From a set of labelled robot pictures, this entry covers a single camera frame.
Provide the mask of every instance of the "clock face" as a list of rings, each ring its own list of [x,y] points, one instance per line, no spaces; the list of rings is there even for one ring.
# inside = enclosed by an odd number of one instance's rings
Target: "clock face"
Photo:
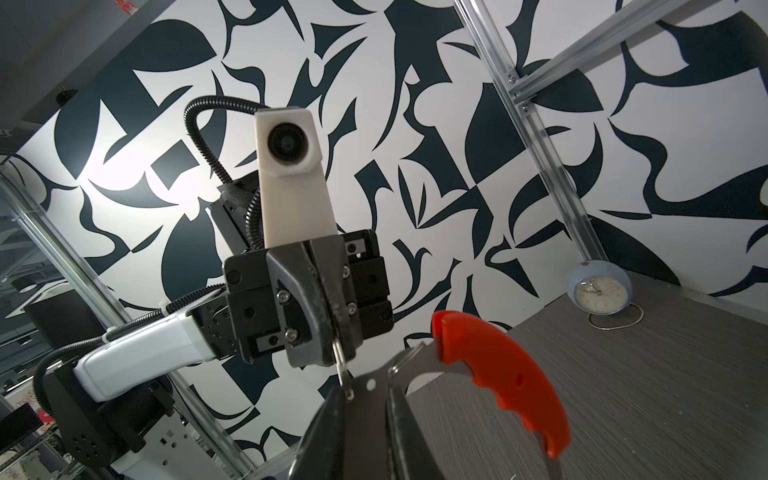
[[[609,276],[589,276],[576,285],[574,298],[588,312],[610,315],[625,307],[627,289]]]

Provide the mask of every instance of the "wood grain surface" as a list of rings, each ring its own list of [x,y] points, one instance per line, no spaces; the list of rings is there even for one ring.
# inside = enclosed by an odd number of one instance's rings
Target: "wood grain surface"
[[[768,326],[633,280],[635,327],[592,328],[563,296],[509,333],[568,414],[564,478],[767,479]],[[447,480],[547,478],[535,437],[470,379],[408,398]]]

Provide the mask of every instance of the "orange handle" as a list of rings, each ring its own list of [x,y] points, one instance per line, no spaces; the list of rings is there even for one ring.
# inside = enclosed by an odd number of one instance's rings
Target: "orange handle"
[[[496,394],[498,406],[517,413],[523,426],[541,432],[547,456],[557,458],[571,443],[571,427],[558,394],[536,362],[490,323],[461,312],[437,312],[432,333],[443,363],[461,360],[479,387]]]

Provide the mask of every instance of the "camera lens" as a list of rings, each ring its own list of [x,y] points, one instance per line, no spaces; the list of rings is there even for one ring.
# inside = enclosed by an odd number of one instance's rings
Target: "camera lens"
[[[299,125],[288,123],[277,125],[266,139],[270,153],[286,162],[301,160],[306,153],[307,143],[304,130]]]

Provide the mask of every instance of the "black and white patterned wall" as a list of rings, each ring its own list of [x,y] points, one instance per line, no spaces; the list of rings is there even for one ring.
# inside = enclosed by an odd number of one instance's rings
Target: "black and white patterned wall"
[[[527,74],[622,3],[486,5]],[[689,2],[534,100],[614,262],[763,311],[767,31],[765,1]],[[516,211],[547,196],[538,177],[523,190]],[[553,218],[536,237],[564,235]]]
[[[178,0],[9,162],[135,315],[220,282],[231,255],[181,118],[214,93],[309,108],[340,228],[379,236],[397,322],[353,374],[430,337],[435,310],[509,329],[563,293],[578,255],[537,234],[556,209],[532,201],[535,166],[450,1]],[[232,177],[257,168],[251,118],[200,126]],[[337,382],[284,353],[183,374],[256,462],[295,442]]]

